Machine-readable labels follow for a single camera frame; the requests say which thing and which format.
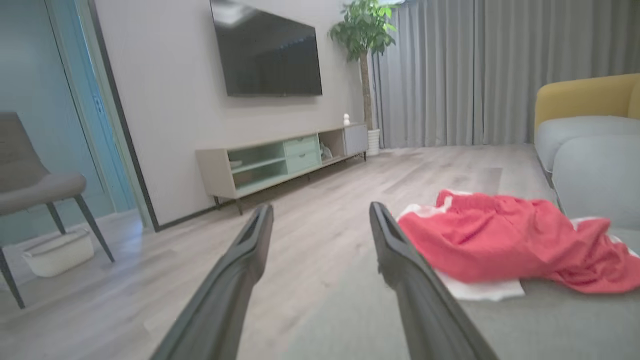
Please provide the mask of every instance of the doorway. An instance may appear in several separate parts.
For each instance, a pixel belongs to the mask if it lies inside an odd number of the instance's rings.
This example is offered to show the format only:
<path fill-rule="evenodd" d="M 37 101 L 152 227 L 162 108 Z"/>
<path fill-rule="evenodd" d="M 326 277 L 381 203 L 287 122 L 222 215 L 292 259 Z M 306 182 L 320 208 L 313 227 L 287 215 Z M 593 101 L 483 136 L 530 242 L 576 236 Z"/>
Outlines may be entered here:
<path fill-rule="evenodd" d="M 0 6 L 0 109 L 16 111 L 51 172 L 81 172 L 95 218 L 146 206 L 108 111 L 108 86 L 90 55 L 78 0 L 3 1 Z M 84 222 L 72 201 L 56 203 L 66 227 Z M 24 240 L 56 231 L 45 206 L 0 217 L 0 236 Z"/>

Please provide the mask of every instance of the potted plant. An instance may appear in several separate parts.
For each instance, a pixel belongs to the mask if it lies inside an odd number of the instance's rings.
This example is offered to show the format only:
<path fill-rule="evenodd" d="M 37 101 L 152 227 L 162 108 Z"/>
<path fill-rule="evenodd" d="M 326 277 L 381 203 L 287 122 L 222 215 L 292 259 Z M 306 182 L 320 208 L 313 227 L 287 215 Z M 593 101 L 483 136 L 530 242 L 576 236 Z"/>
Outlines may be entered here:
<path fill-rule="evenodd" d="M 367 55 L 384 54 L 385 49 L 396 41 L 388 31 L 396 31 L 389 24 L 391 6 L 383 6 L 378 0 L 354 0 L 344 5 L 344 20 L 329 30 L 331 39 L 342 44 L 347 49 L 347 61 L 360 60 L 362 75 L 362 97 L 364 100 L 364 121 L 369 129 L 370 155 L 378 154 L 380 129 L 373 129 L 371 113 L 371 89 L 369 88 L 369 65 Z"/>

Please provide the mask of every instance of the tv stand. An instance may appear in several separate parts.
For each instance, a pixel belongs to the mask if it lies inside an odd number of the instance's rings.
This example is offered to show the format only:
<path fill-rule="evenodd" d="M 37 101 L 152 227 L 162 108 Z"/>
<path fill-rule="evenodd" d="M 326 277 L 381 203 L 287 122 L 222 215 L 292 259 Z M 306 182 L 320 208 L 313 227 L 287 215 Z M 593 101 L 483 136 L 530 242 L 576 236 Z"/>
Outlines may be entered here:
<path fill-rule="evenodd" d="M 320 143 L 332 158 L 322 160 Z M 207 195 L 216 204 L 220 197 L 235 200 L 294 179 L 353 156 L 367 160 L 367 126 L 362 123 L 313 131 L 222 149 L 196 150 L 196 159 Z"/>

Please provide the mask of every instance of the storage basket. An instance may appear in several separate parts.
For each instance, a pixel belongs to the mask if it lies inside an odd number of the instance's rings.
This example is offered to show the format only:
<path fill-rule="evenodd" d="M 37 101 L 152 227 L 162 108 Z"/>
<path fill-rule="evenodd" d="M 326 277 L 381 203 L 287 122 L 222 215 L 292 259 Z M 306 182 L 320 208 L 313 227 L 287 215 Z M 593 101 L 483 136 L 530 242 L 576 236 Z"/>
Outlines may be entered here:
<path fill-rule="evenodd" d="M 93 257 L 93 244 L 86 229 L 56 235 L 26 249 L 22 257 L 34 274 L 52 277 Z"/>

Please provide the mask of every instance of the television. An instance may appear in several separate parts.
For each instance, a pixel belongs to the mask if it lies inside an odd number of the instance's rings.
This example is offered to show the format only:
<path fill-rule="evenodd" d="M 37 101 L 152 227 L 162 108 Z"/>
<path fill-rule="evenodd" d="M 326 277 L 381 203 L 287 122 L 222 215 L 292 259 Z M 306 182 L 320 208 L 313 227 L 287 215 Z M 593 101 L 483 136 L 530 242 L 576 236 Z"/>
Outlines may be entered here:
<path fill-rule="evenodd" d="M 316 29 L 231 0 L 210 0 L 229 96 L 322 95 Z"/>

